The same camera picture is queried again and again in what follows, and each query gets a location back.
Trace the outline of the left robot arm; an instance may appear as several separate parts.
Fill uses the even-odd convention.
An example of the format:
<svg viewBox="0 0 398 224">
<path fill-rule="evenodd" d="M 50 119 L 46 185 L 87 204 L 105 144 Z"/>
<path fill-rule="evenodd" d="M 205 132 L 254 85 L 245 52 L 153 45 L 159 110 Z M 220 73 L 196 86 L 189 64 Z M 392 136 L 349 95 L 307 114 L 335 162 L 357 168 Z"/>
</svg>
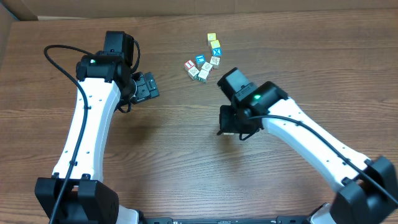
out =
<svg viewBox="0 0 398 224">
<path fill-rule="evenodd" d="M 115 111 L 159 96 L 151 72 L 138 71 L 139 44 L 123 31 L 108 31 L 104 48 L 84 51 L 68 78 L 77 97 L 67 141 L 49 178 L 36 181 L 35 196 L 50 223 L 145 223 L 142 212 L 119 203 L 103 183 L 103 159 Z"/>
</svg>

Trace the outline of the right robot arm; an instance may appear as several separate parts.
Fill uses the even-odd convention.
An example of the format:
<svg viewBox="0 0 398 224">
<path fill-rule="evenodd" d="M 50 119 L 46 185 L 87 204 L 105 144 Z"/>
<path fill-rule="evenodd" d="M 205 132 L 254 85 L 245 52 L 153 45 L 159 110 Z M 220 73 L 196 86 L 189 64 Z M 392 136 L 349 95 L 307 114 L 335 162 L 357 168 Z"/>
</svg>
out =
<svg viewBox="0 0 398 224">
<path fill-rule="evenodd" d="M 257 86 L 233 68 L 217 85 L 231 102 L 220 108 L 219 134 L 245 141 L 265 129 L 303 157 L 336 194 L 309 215 L 278 217 L 277 223 L 381 223 L 397 210 L 397 174 L 390 160 L 372 160 L 343 144 L 272 82 Z"/>
</svg>

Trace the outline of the red I block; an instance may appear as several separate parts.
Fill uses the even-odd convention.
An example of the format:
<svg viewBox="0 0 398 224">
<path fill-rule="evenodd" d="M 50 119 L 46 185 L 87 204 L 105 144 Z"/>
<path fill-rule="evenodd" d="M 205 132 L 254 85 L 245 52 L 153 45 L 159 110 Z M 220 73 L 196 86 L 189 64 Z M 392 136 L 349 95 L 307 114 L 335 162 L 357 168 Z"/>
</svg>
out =
<svg viewBox="0 0 398 224">
<path fill-rule="evenodd" d="M 186 71 L 189 71 L 189 70 L 192 69 L 193 67 L 195 67 L 195 63 L 194 63 L 192 60 L 187 60 L 187 61 L 184 63 L 184 69 L 185 69 Z"/>
</svg>

